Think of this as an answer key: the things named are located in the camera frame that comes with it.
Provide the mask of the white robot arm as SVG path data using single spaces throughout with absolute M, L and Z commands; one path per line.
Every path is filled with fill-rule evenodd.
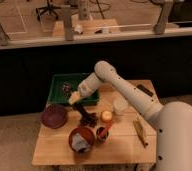
M 104 82 L 112 84 L 157 133 L 156 171 L 192 171 L 192 106 L 174 101 L 165 105 L 129 83 L 106 61 L 98 61 L 69 103 L 94 93 Z

